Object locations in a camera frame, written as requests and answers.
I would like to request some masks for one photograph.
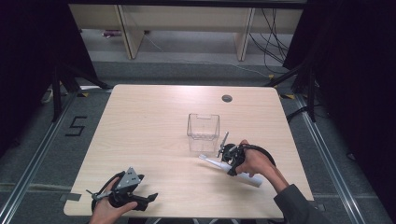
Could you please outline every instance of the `aluminum rail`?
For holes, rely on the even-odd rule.
[[[6,203],[3,205],[0,213],[0,221],[2,224],[8,224],[13,218],[15,212],[21,204],[23,196],[28,190],[33,178],[35,177],[35,174],[37,173],[41,162],[44,160],[50,148],[50,145],[59,130],[59,127],[63,123],[64,114],[73,103],[73,101],[76,99],[77,94],[77,92],[69,92],[68,99],[66,99],[66,101],[64,102],[64,111],[61,113],[60,117],[52,122],[49,126],[49,129],[47,130],[46,135],[44,136],[37,151],[35,152],[35,155],[30,160],[23,175],[16,184],[15,188],[12,190],[11,195],[8,197]]]
[[[306,106],[304,97],[302,95],[297,94],[296,100],[297,100],[297,105],[299,107]],[[305,124],[308,127],[309,132],[311,132],[312,138],[314,139],[315,144],[317,145],[319,154],[323,159],[323,162],[327,168],[327,171],[329,172],[332,182],[334,183],[338,195],[340,196],[340,199],[344,204],[344,207],[346,208],[346,212],[349,215],[351,222],[353,224],[366,223],[366,221],[364,220],[361,214],[361,210],[359,209],[359,206],[356,203],[356,200],[354,199],[351,191],[347,186],[345,179],[341,175],[338,166],[336,165],[334,159],[332,158],[332,153],[327,148],[327,145],[320,134],[317,124],[315,122],[312,122],[311,118],[309,118],[306,112],[303,112],[303,117]]]

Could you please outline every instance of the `transparent box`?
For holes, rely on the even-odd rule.
[[[216,151],[219,139],[219,115],[189,114],[187,136],[189,137],[190,151],[208,154]]]

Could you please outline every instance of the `gray floor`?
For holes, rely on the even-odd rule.
[[[121,37],[102,37],[103,31],[84,30],[82,36],[94,62],[99,78],[108,84],[185,84],[185,85],[244,85],[260,86],[272,73],[285,72],[280,63],[265,57],[250,41],[244,62],[236,60],[232,34],[195,32],[150,32],[144,38],[137,58],[129,60]],[[288,45],[292,36],[282,35]],[[91,85],[79,80],[81,85]],[[289,94],[292,80],[276,88],[280,94]],[[87,97],[77,97],[66,112],[63,122],[50,144],[44,160],[27,190],[11,223],[85,223],[88,217],[68,217],[63,213],[61,196],[73,186],[79,166],[91,142],[97,123],[110,93],[91,92]],[[63,97],[66,102],[70,95]],[[297,110],[296,100],[281,99],[288,115]],[[84,125],[79,137],[67,137],[75,116],[86,116],[78,125]],[[0,204],[4,204],[13,186],[34,156],[50,126],[52,104],[43,104],[21,135],[21,144],[11,148],[0,160]],[[332,124],[325,108],[316,108],[317,125],[326,145],[352,192],[366,223],[391,223],[381,202],[359,166],[346,157],[348,149]],[[296,116],[290,123],[308,182],[315,198],[315,205],[324,208],[323,214],[333,223],[353,223],[329,176],[318,146],[309,132],[304,117]]]

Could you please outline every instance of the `wrist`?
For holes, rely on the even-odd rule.
[[[273,166],[272,169],[265,170],[265,174],[263,175],[274,187],[276,193],[281,192],[283,189],[289,186],[288,181],[275,166]]]
[[[108,223],[112,223],[112,222],[109,222],[105,217],[96,217],[95,215],[91,217],[91,220],[89,222],[89,224],[108,224]]]

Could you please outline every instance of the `white object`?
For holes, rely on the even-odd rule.
[[[222,162],[219,162],[219,161],[212,161],[212,160],[208,159],[206,155],[201,154],[199,156],[199,158],[201,160],[208,161],[208,162],[218,166],[219,168],[221,168],[225,172],[228,172],[231,169],[231,165],[229,165],[227,163],[222,163]],[[262,184],[262,180],[260,178],[258,178],[257,176],[250,177],[250,176],[248,176],[247,173],[241,173],[238,176],[246,179],[247,181],[249,181],[250,183],[252,183],[256,187],[259,187]]]

